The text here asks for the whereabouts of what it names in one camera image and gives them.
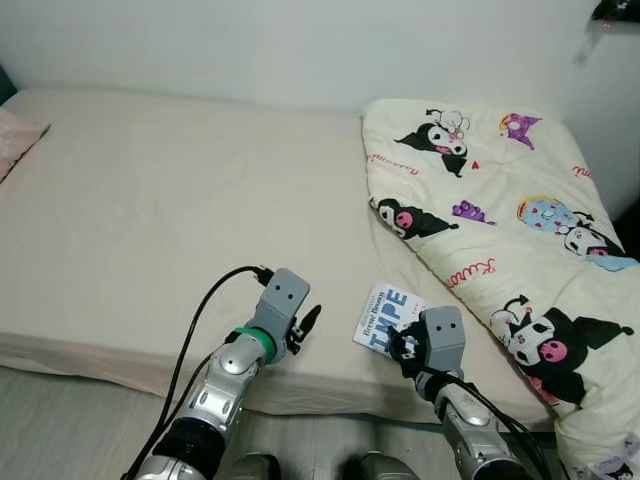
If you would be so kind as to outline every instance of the white wall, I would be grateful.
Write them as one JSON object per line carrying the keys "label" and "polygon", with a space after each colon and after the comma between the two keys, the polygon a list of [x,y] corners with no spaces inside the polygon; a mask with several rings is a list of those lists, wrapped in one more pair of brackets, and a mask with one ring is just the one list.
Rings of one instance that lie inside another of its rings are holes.
{"label": "white wall", "polygon": [[530,105],[567,122],[615,215],[640,191],[640,35],[578,64],[598,1],[2,0],[0,62],[22,88]]}

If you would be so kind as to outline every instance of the book cover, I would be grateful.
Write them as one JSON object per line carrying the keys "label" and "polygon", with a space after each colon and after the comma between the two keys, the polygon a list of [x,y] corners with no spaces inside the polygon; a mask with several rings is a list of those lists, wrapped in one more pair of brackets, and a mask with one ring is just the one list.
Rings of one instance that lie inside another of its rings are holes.
{"label": "book cover", "polygon": [[371,350],[389,355],[387,331],[392,326],[403,330],[418,320],[418,314],[431,305],[422,297],[405,292],[386,282],[376,282],[365,305],[353,341]]}

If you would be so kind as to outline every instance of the pink pillow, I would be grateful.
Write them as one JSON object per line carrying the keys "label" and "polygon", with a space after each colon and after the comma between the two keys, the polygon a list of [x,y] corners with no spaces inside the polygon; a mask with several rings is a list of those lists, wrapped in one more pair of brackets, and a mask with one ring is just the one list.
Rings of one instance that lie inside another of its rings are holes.
{"label": "pink pillow", "polygon": [[0,182],[48,129],[48,123],[18,117],[0,108]]}

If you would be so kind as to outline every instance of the beige bed sheet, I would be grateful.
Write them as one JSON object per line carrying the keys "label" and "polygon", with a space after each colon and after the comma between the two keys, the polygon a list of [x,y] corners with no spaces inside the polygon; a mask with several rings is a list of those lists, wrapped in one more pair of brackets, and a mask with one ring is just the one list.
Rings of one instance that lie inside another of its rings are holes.
{"label": "beige bed sheet", "polygon": [[[298,356],[261,373],[248,408],[437,421],[397,365],[351,340],[381,279],[458,306],[467,379],[551,428],[490,334],[371,212],[356,115],[53,89],[5,107],[52,127],[0,185],[0,364],[162,395],[209,286],[235,266],[284,266],[323,313]],[[222,290],[185,370],[259,294],[249,276]]]}

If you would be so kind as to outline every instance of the gray floor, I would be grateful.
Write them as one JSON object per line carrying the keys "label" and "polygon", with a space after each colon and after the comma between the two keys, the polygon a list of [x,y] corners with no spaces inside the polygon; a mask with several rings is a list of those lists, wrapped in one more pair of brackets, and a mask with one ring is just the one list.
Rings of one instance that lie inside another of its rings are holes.
{"label": "gray floor", "polygon": [[[2,478],[117,479],[144,443],[160,408],[159,398],[117,385],[0,367]],[[402,459],[423,480],[459,478],[437,426],[364,416],[244,412],[223,468],[260,451],[278,457],[283,480],[337,480],[349,456],[371,450]],[[555,452],[549,447],[547,453],[556,478],[562,478]]]}

